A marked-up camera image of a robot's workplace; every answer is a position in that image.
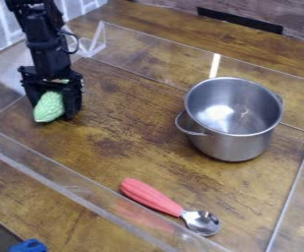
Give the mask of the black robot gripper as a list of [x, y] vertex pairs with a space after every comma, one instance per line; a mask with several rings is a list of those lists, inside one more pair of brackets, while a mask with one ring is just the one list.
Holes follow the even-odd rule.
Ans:
[[34, 65], [21, 66], [22, 86], [33, 106], [47, 91], [62, 92], [65, 117], [72, 119], [82, 108], [82, 75], [72, 69], [66, 40], [27, 42]]

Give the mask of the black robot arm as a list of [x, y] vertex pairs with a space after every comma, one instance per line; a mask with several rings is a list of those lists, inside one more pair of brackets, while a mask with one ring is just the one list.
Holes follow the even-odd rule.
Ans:
[[34, 65], [21, 66], [22, 86], [31, 105], [37, 106], [46, 92], [62, 95], [63, 116], [72, 119], [82, 108], [84, 76], [72, 69], [62, 13], [53, 0], [6, 0], [23, 33]]

